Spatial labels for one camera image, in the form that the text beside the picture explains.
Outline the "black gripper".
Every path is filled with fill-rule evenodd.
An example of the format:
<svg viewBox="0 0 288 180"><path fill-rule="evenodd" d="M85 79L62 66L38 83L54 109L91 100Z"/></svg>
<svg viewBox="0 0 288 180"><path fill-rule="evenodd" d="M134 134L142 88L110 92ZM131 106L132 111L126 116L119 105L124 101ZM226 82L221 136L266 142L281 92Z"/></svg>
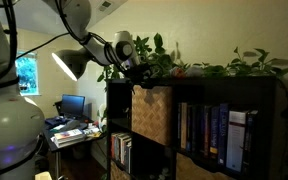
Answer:
<svg viewBox="0 0 288 180"><path fill-rule="evenodd" d="M152 75L151 66L147 63L133 66L126 71L126 77L133 83L144 82Z"/></svg>

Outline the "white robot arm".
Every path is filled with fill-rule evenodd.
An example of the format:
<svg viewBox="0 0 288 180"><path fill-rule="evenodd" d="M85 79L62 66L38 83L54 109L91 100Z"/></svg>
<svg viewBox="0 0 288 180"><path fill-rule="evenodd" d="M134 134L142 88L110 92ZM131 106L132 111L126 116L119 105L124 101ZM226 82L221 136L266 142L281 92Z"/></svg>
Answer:
<svg viewBox="0 0 288 180"><path fill-rule="evenodd" d="M19 0L0 0L0 180L33 180L34 156L42 139L44 114L20 94L16 73L17 27L14 5ZM119 31L108 42L86 27L91 19L89 0L42 0L61 18L71 37L81 48L53 54L58 65L76 80L93 61L101 66L115 65L119 72L134 78L139 60L132 35Z"/></svg>

